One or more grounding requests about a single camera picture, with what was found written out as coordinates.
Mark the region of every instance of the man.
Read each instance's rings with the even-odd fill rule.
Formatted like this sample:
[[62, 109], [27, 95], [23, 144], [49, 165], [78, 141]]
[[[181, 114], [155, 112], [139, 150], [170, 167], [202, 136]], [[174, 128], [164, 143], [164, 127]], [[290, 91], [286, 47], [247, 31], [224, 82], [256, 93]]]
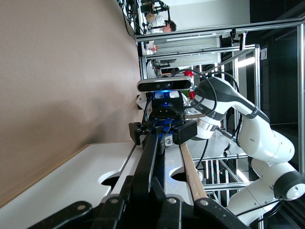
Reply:
[[163, 17], [157, 17], [150, 24], [152, 27], [163, 26], [162, 28], [158, 28], [158, 29], [150, 29], [150, 33], [176, 31], [176, 24], [173, 21], [164, 20]]

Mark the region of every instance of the white shirt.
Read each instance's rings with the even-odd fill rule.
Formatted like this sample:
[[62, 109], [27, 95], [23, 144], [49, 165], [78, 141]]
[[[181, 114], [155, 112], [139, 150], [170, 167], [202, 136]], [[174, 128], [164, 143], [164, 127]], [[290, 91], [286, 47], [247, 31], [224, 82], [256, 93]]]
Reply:
[[[165, 26], [165, 25], [166, 23], [163, 17], [157, 17], [156, 20], [151, 22], [152, 27]], [[157, 32], [163, 32], [162, 28], [150, 30], [150, 33], [157, 33]]]

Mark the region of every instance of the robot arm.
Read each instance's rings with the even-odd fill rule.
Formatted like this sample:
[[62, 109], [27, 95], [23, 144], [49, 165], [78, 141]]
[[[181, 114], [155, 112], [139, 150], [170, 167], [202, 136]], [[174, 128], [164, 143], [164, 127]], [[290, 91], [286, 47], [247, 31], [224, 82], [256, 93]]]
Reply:
[[[250, 166], [260, 177], [258, 180], [237, 192], [230, 199], [228, 209], [246, 225], [270, 211], [276, 200], [292, 200], [305, 193], [305, 179], [288, 161], [293, 157], [293, 144], [280, 133], [273, 131], [268, 117], [253, 103], [240, 95], [228, 82], [212, 77], [209, 78], [216, 95], [217, 107], [214, 112], [197, 120], [197, 137], [209, 139], [226, 111], [233, 107], [244, 116], [240, 132], [239, 144], [250, 157]], [[206, 81], [198, 85], [204, 94], [198, 93], [192, 104], [197, 107], [189, 110], [192, 114], [208, 113], [214, 106], [214, 96]], [[255, 209], [247, 214], [245, 211]]]
[[[212, 114], [197, 121], [199, 138], [208, 139], [224, 118], [226, 111], [233, 107], [244, 116], [239, 143], [241, 148], [251, 157], [268, 163], [283, 163], [291, 160], [294, 155], [293, 144], [283, 135], [273, 131], [269, 118], [253, 103], [239, 94], [227, 81], [212, 77], [209, 79], [217, 94], [217, 107]], [[205, 92], [204, 101], [191, 113], [208, 113], [214, 98], [206, 81], [199, 85]], [[193, 103], [201, 100], [196, 95]]]

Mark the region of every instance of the screw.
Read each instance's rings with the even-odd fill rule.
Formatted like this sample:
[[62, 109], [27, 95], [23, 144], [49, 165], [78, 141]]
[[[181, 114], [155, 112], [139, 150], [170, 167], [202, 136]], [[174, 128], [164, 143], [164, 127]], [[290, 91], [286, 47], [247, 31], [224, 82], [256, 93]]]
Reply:
[[200, 204], [203, 205], [203, 206], [208, 206], [209, 202], [204, 200], [204, 199], [202, 199], [202, 200], [200, 200]]
[[175, 200], [174, 198], [169, 198], [169, 199], [167, 199], [167, 201], [168, 201], [170, 204], [175, 204], [175, 203], [177, 203], [177, 200]]
[[118, 199], [112, 199], [110, 202], [111, 202], [112, 204], [116, 204], [117, 202], [119, 202], [119, 200], [118, 200]]
[[79, 205], [78, 207], [77, 207], [77, 210], [78, 211], [80, 211], [80, 210], [83, 210], [83, 209], [85, 209], [86, 208], [86, 205]]

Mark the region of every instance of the wooden stick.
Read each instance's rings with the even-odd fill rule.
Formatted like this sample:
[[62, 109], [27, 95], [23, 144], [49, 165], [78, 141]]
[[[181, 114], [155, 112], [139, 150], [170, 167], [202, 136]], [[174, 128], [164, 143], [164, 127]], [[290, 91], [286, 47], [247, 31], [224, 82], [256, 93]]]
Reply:
[[197, 174], [190, 150], [187, 147], [186, 142], [180, 145], [180, 151], [184, 162], [186, 181], [190, 186], [193, 201], [195, 202], [196, 200], [201, 198], [208, 198], [201, 183], [201, 180], [199, 179], [199, 176]]

